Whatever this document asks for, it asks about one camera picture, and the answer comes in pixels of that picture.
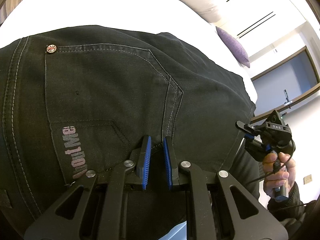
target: wall switch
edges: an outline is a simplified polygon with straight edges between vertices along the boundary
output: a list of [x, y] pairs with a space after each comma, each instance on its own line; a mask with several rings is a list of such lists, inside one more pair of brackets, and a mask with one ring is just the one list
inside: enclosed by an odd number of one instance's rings
[[308, 175], [308, 176], [305, 176], [305, 177], [303, 178], [303, 184], [307, 184], [307, 183], [309, 183], [309, 182], [311, 182], [311, 181], [312, 181], [312, 176], [311, 176], [311, 174]]

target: purple pillow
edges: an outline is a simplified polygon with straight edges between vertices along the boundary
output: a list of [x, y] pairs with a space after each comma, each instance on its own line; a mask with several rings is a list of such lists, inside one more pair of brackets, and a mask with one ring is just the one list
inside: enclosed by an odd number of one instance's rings
[[236, 58], [236, 60], [250, 68], [248, 53], [245, 51], [241, 43], [237, 41], [234, 37], [232, 37], [229, 33], [227, 33], [225, 30], [222, 30], [219, 27], [216, 28], [218, 36], [228, 47], [228, 49], [231, 51], [232, 55]]

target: metal rivet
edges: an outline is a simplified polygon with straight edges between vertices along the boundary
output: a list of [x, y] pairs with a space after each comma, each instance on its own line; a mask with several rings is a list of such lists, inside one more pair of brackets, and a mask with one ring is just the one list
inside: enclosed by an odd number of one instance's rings
[[183, 161], [183, 162], [181, 162], [181, 166], [184, 168], [189, 168], [191, 166], [191, 163], [187, 162], [187, 161]]
[[96, 172], [94, 170], [90, 170], [90, 171], [87, 171], [86, 174], [85, 174], [88, 178], [92, 178], [96, 175]]
[[56, 45], [49, 45], [48, 47], [47, 47], [47, 52], [49, 52], [49, 53], [54, 53], [55, 51], [57, 50], [57, 46]]
[[220, 177], [226, 178], [226, 177], [228, 177], [228, 175], [229, 175], [229, 173], [227, 171], [219, 171]]
[[133, 166], [134, 162], [132, 160], [126, 160], [126, 161], [124, 161], [123, 164], [126, 167], [131, 167], [131, 166]]

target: white bed sheet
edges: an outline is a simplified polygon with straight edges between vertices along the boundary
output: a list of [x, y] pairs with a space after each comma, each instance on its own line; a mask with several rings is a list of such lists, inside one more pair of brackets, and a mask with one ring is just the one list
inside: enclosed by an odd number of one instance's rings
[[252, 102], [257, 92], [215, 27], [179, 0], [23, 0], [0, 27], [0, 48], [28, 35], [79, 25], [168, 32], [243, 77]]

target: light blue object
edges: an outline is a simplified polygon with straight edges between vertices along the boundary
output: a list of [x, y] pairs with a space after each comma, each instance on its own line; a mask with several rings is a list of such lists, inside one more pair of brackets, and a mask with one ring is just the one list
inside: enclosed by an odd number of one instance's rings
[[187, 240], [187, 222], [176, 225], [159, 240]]

